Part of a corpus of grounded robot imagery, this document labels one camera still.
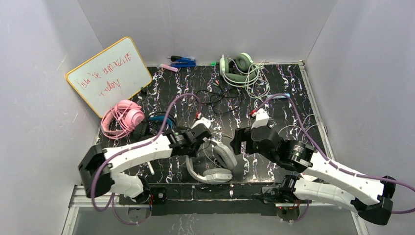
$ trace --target blue stapler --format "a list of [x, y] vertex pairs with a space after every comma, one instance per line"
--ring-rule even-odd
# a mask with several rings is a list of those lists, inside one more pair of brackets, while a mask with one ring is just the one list
[[172, 55], [170, 57], [170, 60], [173, 61], [170, 66], [176, 67], [176, 68], [183, 68], [183, 67], [195, 67], [196, 66], [196, 60], [185, 58], [177, 55]]

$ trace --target blue marker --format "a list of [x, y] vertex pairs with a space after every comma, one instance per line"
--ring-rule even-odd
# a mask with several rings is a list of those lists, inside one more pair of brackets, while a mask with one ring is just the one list
[[[273, 94], [269, 94], [267, 95], [267, 98], [270, 98], [271, 96], [273, 96]], [[287, 97], [283, 96], [283, 95], [277, 95], [275, 96], [273, 99], [286, 99]]]

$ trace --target green headphones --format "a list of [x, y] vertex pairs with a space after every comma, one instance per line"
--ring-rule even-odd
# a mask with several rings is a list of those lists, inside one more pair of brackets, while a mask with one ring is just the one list
[[249, 84], [252, 80], [258, 77], [258, 71], [255, 69], [255, 65], [251, 66], [254, 62], [252, 61], [251, 57], [247, 53], [239, 54], [236, 59], [235, 63], [236, 66], [246, 75], [239, 75], [235, 73], [229, 72], [231, 60], [228, 58], [222, 58], [219, 60], [219, 74], [226, 80], [238, 83], [238, 84]]

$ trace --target white wall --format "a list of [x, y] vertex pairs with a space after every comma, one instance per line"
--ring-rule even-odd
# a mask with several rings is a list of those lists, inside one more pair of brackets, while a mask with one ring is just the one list
[[[308, 57], [317, 103], [338, 161], [415, 185], [415, 1], [340, 0]], [[415, 206], [397, 186], [395, 210]], [[370, 234], [415, 234], [415, 214]]]
[[98, 127], [65, 74], [101, 50], [75, 0], [1, 1], [1, 234], [62, 232]]
[[337, 0], [78, 0], [103, 47], [131, 36], [147, 65], [222, 54], [305, 60]]

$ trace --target marble tabletop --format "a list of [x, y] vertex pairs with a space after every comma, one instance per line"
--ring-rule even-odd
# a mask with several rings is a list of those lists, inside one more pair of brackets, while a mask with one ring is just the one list
[[[178, 73], [161, 69], [160, 67], [148, 67], [153, 75], [152, 83], [147, 87], [147, 95], [138, 93], [132, 97], [132, 101], [143, 107], [144, 113], [147, 115], [153, 112], [166, 111], [169, 103], [178, 95], [184, 93], [196, 93], [200, 89], [206, 89], [214, 92], [220, 92], [219, 88], [214, 86], [212, 82], [217, 80], [223, 87], [227, 87], [223, 78], [219, 75], [218, 66], [197, 66], [194, 68], [181, 68]], [[313, 114], [310, 100], [305, 88], [300, 68], [298, 64], [284, 65], [265, 65], [265, 75], [270, 83], [270, 94], [289, 93], [297, 106], [302, 119], [309, 114]], [[198, 95], [202, 101], [208, 101], [209, 96], [206, 93]], [[241, 107], [223, 115], [216, 115], [211, 107], [204, 105], [202, 114], [210, 119], [211, 132], [222, 132], [227, 135], [234, 135], [234, 131], [238, 127], [249, 126], [252, 120], [248, 113], [257, 107], [261, 101], [249, 98], [245, 91], [236, 98], [225, 98], [215, 107], [215, 110], [226, 112], [236, 107], [242, 97]], [[190, 126], [194, 122], [196, 114], [196, 102], [193, 98], [184, 98], [174, 105], [172, 115], [177, 119], [178, 125]], [[298, 120], [294, 115], [293, 108], [287, 100], [272, 100], [266, 105], [266, 111], [270, 115], [270, 125], [275, 130], [298, 124]], [[310, 127], [316, 124], [314, 116], [309, 117], [304, 126]], [[119, 128], [118, 124], [113, 122], [112, 129]], [[320, 133], [317, 127], [309, 130], [309, 134], [323, 148]], [[281, 131], [280, 135], [285, 139], [301, 140], [302, 133], [297, 127], [288, 127]], [[230, 139], [221, 137], [214, 133], [214, 138], [229, 145]], [[103, 147], [118, 147], [133, 143], [131, 136], [120, 140], [109, 140], [100, 132], [96, 143], [100, 143]], [[207, 154], [213, 158], [212, 149], [206, 149]], [[273, 183], [281, 182], [286, 174], [291, 172], [280, 168], [278, 165], [271, 163], [269, 160], [259, 154], [247, 155], [241, 154], [236, 156], [237, 166], [233, 170], [233, 179], [230, 183]], [[155, 171], [155, 175], [151, 175], [147, 164], [135, 166], [126, 170], [129, 175], [139, 175], [144, 177], [148, 183], [196, 183], [188, 173], [185, 165], [185, 157], [175, 156], [163, 160], [155, 160], [151, 162]], [[195, 171], [199, 174], [206, 169], [215, 167], [200, 151], [193, 160]]]

